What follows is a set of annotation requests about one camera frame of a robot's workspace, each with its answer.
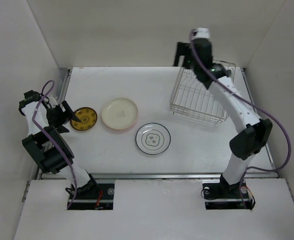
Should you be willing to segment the small brown patterned plate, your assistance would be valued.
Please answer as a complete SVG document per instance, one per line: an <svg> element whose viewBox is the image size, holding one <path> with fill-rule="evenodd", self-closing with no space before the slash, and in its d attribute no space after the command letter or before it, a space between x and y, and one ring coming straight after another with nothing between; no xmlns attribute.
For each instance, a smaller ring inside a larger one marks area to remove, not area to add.
<svg viewBox="0 0 294 240"><path fill-rule="evenodd" d="M74 111L75 116L80 122L70 120L71 127L76 131L87 131L91 129L97 122L98 116L94 109L90 107L81 107Z"/></svg>

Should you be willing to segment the wire dish rack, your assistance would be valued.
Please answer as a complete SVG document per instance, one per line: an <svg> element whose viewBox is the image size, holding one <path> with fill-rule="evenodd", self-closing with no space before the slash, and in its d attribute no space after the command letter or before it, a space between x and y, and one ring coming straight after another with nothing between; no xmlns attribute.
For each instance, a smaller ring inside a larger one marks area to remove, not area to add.
<svg viewBox="0 0 294 240"><path fill-rule="evenodd" d="M228 118L221 103L199 82L191 69L180 67L170 98L170 109L192 121L218 125Z"/></svg>

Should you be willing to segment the cream plate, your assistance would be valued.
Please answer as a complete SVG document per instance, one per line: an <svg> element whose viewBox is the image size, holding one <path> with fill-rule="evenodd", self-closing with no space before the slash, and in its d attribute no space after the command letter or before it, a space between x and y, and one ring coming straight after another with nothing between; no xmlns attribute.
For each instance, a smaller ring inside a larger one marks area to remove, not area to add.
<svg viewBox="0 0 294 240"><path fill-rule="evenodd" d="M138 108L128 98L115 98L103 105L101 118L104 124L112 128L125 128L137 121Z"/></svg>

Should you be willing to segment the pink plate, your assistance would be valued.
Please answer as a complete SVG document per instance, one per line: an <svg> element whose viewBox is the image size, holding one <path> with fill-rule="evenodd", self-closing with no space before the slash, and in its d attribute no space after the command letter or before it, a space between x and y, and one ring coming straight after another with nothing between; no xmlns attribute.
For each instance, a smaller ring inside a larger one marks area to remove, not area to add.
<svg viewBox="0 0 294 240"><path fill-rule="evenodd" d="M109 126L109 125L107 125L107 124L103 124L104 125L104 127L106 128L106 129L108 129L108 130L110 130L110 131L115 131L115 132L125 132L125 131L129 131L129 130L131 130L136 124L135 123L133 123L132 125L130 125L130 126L127 126L127 127L121 127L121 128L114 128L114 127L111 127L111 126Z"/></svg>

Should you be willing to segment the white green-rimmed plate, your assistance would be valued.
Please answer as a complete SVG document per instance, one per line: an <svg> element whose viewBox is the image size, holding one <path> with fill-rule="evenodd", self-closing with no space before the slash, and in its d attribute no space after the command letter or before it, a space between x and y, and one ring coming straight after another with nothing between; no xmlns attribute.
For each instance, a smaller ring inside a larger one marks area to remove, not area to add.
<svg viewBox="0 0 294 240"><path fill-rule="evenodd" d="M171 134L162 124L150 122L141 126L135 134L137 148L149 155L160 155L171 145Z"/></svg>

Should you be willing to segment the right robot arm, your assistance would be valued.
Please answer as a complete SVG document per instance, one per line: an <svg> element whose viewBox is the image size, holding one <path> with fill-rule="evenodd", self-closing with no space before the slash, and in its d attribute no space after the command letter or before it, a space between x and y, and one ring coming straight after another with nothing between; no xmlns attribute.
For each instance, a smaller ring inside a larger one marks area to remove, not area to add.
<svg viewBox="0 0 294 240"><path fill-rule="evenodd" d="M182 66L193 70L196 79L226 110L237 132L229 142L231 157L218 185L219 193L230 197L241 186L251 160L265 147L272 122L253 111L251 103L243 99L232 83L227 69L213 61L207 28L194 28L189 41L178 42L176 58L184 57Z"/></svg>

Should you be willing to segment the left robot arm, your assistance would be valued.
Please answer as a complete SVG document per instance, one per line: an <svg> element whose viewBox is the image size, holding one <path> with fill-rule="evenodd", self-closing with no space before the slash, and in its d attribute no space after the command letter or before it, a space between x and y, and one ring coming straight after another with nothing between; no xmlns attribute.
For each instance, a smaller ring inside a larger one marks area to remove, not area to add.
<svg viewBox="0 0 294 240"><path fill-rule="evenodd" d="M27 137L22 140L23 147L43 173L69 180L73 184L68 189L70 194L77 189L78 195L94 198L100 191L97 182L73 161L74 154L61 136L69 132L64 125L71 120L79 122L79 118L65 100L59 104L50 96L38 104L42 96L30 90L19 102L19 112L26 117L29 128Z"/></svg>

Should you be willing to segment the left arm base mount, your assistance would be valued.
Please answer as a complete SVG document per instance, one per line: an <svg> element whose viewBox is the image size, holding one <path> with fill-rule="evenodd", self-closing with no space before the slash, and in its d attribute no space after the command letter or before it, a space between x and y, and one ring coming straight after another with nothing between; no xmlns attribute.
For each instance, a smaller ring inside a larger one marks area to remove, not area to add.
<svg viewBox="0 0 294 240"><path fill-rule="evenodd" d="M108 211L114 208L114 183L99 183L86 189L77 189L76 197L73 199L74 187L67 187L68 193L67 210L91 210Z"/></svg>

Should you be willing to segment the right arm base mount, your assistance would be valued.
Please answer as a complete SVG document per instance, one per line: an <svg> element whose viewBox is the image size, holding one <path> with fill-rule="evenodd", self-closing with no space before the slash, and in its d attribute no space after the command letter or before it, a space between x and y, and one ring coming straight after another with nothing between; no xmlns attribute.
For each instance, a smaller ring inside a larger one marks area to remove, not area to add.
<svg viewBox="0 0 294 240"><path fill-rule="evenodd" d="M256 205L255 197L245 181L241 187L236 184L231 189L223 188L219 182L204 181L201 196L206 210L253 210Z"/></svg>

